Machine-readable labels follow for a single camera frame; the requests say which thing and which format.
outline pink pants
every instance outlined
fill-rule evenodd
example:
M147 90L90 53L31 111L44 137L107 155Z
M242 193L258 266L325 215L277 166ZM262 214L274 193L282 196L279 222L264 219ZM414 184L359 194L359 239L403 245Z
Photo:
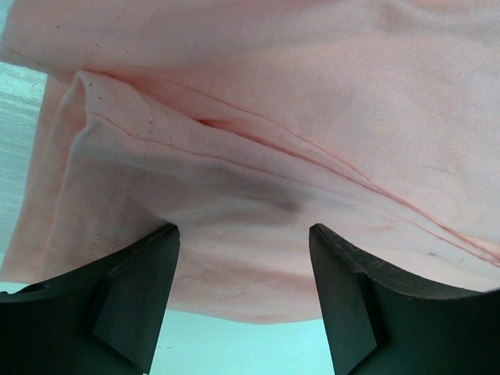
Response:
M49 75L3 280L172 222L170 309L309 320L323 223L500 287L497 0L17 0L0 57Z

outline towel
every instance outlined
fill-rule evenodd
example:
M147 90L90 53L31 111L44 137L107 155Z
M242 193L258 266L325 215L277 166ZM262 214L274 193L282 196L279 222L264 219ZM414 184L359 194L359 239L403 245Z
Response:
M323 223L500 287L498 0L17 0L0 58L48 74L3 280L170 222L169 309L311 320Z

